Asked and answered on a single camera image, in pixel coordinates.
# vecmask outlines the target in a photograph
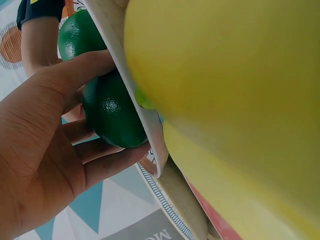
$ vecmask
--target white triangle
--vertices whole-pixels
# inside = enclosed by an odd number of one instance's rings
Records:
[[[41,240],[35,230],[26,232],[19,237],[19,240]]]
[[[153,205],[142,200],[112,180],[104,180],[102,185],[99,236],[100,238],[106,238],[117,233],[152,214],[159,208],[159,205]]]
[[[69,206],[66,208],[69,222],[76,240],[99,240],[101,237],[89,227]]]
[[[77,240],[66,208],[55,216],[52,240]]]

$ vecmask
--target black shorts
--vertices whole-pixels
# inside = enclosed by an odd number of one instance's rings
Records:
[[[56,17],[59,22],[65,0],[22,0],[18,8],[16,25],[21,30],[24,22],[39,17]]]

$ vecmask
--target yellow ball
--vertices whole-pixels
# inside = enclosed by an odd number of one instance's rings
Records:
[[[319,13],[317,0],[130,0],[124,28],[166,121],[318,220]]]

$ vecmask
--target green object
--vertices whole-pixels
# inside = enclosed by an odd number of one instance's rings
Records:
[[[134,148],[147,141],[135,106],[117,70],[87,83],[82,105],[89,125],[109,144]]]
[[[58,47],[63,61],[80,54],[107,49],[87,10],[77,11],[62,25]]]
[[[146,97],[146,95],[140,90],[140,88],[136,88],[135,93],[135,100],[139,104],[140,107],[148,110],[155,110],[155,106],[152,102],[149,101],[149,99]]]

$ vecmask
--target gray banner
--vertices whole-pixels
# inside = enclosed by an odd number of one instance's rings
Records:
[[[161,209],[102,240],[183,240]]]

